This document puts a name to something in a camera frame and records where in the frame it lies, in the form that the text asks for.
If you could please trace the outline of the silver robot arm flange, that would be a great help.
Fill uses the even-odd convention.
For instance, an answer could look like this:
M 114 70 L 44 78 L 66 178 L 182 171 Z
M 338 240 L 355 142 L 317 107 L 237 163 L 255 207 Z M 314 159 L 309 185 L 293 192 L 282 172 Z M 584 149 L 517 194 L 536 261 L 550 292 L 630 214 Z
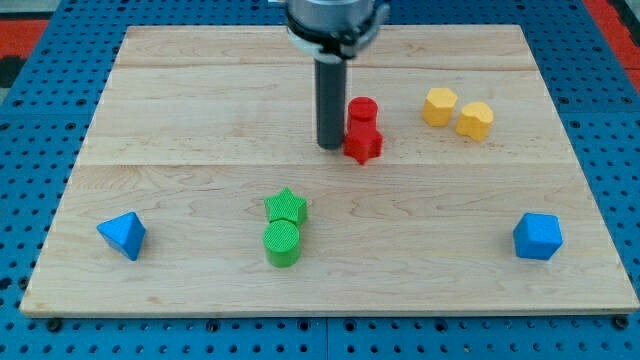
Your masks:
M 284 8 L 291 43 L 314 60 L 337 64 L 354 59 L 377 38 L 390 16 L 374 0 L 273 1 Z

